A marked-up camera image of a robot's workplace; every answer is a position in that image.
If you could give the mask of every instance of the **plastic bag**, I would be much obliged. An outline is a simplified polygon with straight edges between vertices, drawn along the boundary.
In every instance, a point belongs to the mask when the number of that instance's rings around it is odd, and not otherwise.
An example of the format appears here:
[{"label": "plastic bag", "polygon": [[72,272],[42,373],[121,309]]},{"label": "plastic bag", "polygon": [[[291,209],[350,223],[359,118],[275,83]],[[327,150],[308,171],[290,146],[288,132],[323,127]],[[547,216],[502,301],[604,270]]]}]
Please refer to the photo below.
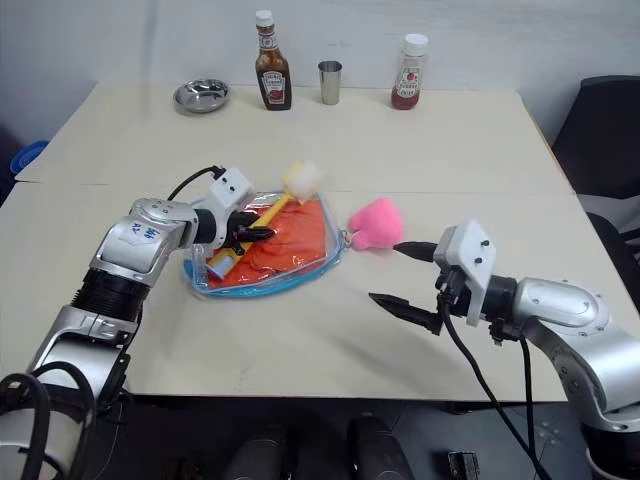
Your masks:
[{"label": "plastic bag", "polygon": [[[280,196],[259,194],[245,210],[262,214]],[[194,245],[184,268],[196,292],[216,297],[269,295],[317,278],[339,262],[343,232],[322,195],[302,206],[289,202],[269,228],[276,235],[255,243],[223,281],[209,273],[205,248]]]}]

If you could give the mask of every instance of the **white wall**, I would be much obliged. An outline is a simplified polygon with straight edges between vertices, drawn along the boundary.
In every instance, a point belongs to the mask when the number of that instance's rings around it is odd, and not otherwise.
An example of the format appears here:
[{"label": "white wall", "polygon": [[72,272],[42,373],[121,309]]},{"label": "white wall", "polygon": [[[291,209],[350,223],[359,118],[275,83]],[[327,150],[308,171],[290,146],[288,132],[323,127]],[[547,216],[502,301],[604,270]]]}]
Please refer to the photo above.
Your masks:
[{"label": "white wall", "polygon": [[254,11],[294,83],[339,59],[389,87],[402,35],[431,39],[428,89],[517,89],[553,140],[581,78],[640,72],[638,0],[0,0],[0,122],[50,138],[97,81],[253,83]]}]

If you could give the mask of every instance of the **metal bowl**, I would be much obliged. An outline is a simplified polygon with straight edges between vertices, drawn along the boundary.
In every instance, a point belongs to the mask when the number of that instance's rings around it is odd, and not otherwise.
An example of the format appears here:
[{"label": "metal bowl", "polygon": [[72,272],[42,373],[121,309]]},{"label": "metal bowl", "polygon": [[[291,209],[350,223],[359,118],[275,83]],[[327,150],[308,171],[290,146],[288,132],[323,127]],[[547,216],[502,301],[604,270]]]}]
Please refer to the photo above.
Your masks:
[{"label": "metal bowl", "polygon": [[229,98],[229,86],[220,80],[194,80],[179,87],[173,102],[180,110],[209,113],[222,107]]}]

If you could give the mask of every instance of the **black chair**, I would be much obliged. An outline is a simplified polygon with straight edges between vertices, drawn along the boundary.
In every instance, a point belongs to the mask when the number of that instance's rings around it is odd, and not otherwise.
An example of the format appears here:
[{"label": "black chair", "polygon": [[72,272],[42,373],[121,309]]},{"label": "black chair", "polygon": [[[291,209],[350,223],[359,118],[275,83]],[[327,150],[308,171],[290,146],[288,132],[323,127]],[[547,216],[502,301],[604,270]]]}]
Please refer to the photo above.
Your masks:
[{"label": "black chair", "polygon": [[[553,152],[583,204],[585,195],[592,196],[590,205],[597,204],[593,197],[637,202],[640,76],[583,80]],[[603,215],[588,216],[640,311],[640,266],[635,257],[640,253],[640,229],[621,234]]]}]

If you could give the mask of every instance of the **red sauce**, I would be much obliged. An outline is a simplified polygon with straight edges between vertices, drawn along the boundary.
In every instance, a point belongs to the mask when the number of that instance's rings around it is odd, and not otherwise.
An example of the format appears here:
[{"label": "red sauce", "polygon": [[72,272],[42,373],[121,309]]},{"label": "red sauce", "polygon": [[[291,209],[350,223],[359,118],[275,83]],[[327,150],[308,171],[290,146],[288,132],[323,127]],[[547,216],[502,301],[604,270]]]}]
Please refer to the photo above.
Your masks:
[{"label": "red sauce", "polygon": [[398,95],[397,89],[394,87],[391,91],[391,105],[398,110],[410,110],[416,106],[420,98],[420,90],[412,97],[401,97]]}]

